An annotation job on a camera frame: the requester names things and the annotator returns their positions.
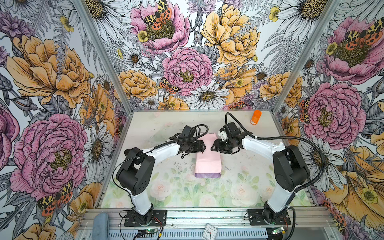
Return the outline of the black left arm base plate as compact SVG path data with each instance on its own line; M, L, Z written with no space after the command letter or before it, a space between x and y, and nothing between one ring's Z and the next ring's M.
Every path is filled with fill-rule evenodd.
M129 210L125 217L125 227L164 227L167 222L167 210L150 210L144 216Z

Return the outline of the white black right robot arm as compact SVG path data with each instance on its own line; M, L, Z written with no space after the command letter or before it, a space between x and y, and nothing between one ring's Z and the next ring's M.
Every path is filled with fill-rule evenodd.
M272 138L253 137L241 131L234 122L219 130L219 137L211 150L221 154L233 155L240 150L252 151L273 162L276 187L265 202L260 214L255 214L264 225L277 224L287 215L287 209L294 199L295 191L310 177L310 171L299 148L295 145L274 144Z

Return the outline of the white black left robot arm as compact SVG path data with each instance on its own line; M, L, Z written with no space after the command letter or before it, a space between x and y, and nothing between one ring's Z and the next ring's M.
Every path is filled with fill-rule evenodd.
M135 214L139 217L152 215L153 204L146 194L146 188L155 165L177 155L184 158L192 153L204 152L206 146L201 138L208 131L209 127L204 124L185 126L182 132L155 147L146 150L134 147L124 151L125 159L115 167L114 176L116 186L130 195Z

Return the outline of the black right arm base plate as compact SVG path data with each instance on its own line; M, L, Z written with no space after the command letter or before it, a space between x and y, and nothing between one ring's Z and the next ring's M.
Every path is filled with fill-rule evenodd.
M287 210L275 213L269 209L248 209L251 226L289 226L292 224Z

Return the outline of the purple and pink wrapping paper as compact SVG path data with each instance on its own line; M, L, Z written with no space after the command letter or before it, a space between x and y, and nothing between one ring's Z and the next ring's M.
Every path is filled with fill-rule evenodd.
M215 140L218 137L214 133L208 133L201 138L204 142L206 149L202 153L197 153L195 165L196 178L220 178L222 172L222 161L219 152L211 150Z

